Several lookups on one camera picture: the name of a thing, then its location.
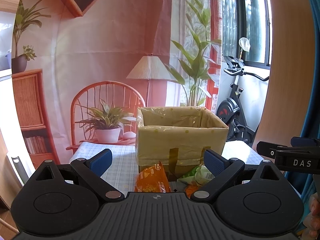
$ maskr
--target green snack bag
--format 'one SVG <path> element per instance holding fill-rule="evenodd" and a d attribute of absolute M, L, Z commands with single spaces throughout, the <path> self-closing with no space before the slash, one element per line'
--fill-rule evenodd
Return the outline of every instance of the green snack bag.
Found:
<path fill-rule="evenodd" d="M 188 185 L 201 187 L 214 178 L 214 175 L 204 165 L 194 167 L 177 181 Z"/>
<path fill-rule="evenodd" d="M 184 175 L 181 177 L 181 179 L 194 176 L 194 175 L 196 174 L 196 171 L 197 171 L 198 168 L 199 168 L 198 166 L 194 167 L 191 171 L 189 171 L 189 172 L 187 172 L 186 174 L 184 174 Z"/>

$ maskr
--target lamp shade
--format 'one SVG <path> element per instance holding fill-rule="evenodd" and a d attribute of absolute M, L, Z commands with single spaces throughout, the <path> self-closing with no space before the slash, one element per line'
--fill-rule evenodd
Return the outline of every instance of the lamp shade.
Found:
<path fill-rule="evenodd" d="M 156 56 L 143 56 L 131 70 L 127 78 L 175 80 Z"/>

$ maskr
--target wooden floor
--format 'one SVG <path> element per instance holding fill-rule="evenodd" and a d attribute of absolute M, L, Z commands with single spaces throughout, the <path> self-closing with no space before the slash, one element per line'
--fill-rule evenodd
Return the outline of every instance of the wooden floor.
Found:
<path fill-rule="evenodd" d="M 16 225 L 12 219 L 11 213 L 8 210 L 0 208 L 0 218 L 10 224 L 11 226 L 16 228 Z M 8 228 L 0 224 L 0 236 L 4 240 L 11 240 L 13 237 L 15 237 L 15 233 L 10 231 Z"/>

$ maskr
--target orange snack bag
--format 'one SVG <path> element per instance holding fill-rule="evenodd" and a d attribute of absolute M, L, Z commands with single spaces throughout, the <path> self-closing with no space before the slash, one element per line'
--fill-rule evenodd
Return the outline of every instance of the orange snack bag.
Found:
<path fill-rule="evenodd" d="M 186 187 L 185 192 L 186 192 L 188 198 L 190 198 L 192 193 L 196 192 L 199 188 L 200 187 L 198 187 L 198 186 L 192 186 L 192 185 L 189 185 L 188 187 Z"/>
<path fill-rule="evenodd" d="M 141 171 L 137 176 L 135 192 L 171 192 L 162 163 Z"/>

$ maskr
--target book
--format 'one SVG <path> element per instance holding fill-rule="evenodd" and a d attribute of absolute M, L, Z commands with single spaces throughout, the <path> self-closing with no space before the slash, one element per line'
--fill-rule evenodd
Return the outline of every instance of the book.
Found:
<path fill-rule="evenodd" d="M 33 149 L 33 145 L 32 145 L 32 142 L 31 142 L 31 138 L 28 137 L 26 138 L 27 140 L 27 143 L 28 143 L 28 146 L 29 146 L 29 149 L 30 149 L 30 154 L 35 154 L 35 150 Z"/>
<path fill-rule="evenodd" d="M 42 145 L 43 145 L 43 148 L 44 148 L 44 153 L 47 153 L 48 150 L 47 150 L 47 147 L 45 146 L 45 142 L 44 142 L 44 138 L 41 137 L 41 142 L 42 142 Z"/>
<path fill-rule="evenodd" d="M 40 153 L 35 137 L 31 137 L 31 142 L 32 142 L 33 149 L 35 150 L 35 154 Z"/>
<path fill-rule="evenodd" d="M 37 141 L 38 141 L 41 153 L 45 153 L 44 147 L 43 147 L 43 144 L 42 144 L 42 140 L 41 140 L 40 136 L 37 136 Z"/>
<path fill-rule="evenodd" d="M 41 150 L 41 142 L 39 141 L 39 136 L 36 136 L 35 137 L 35 140 L 36 140 L 36 143 L 37 143 L 37 147 L 39 149 L 39 152 L 38 153 L 43 153 L 42 150 Z"/>
<path fill-rule="evenodd" d="M 26 148 L 27 148 L 28 153 L 30 153 L 30 149 L 29 149 L 29 146 L 28 146 L 27 139 L 26 139 L 26 138 L 23 138 L 23 140 L 24 140 L 24 144 L 26 145 Z"/>

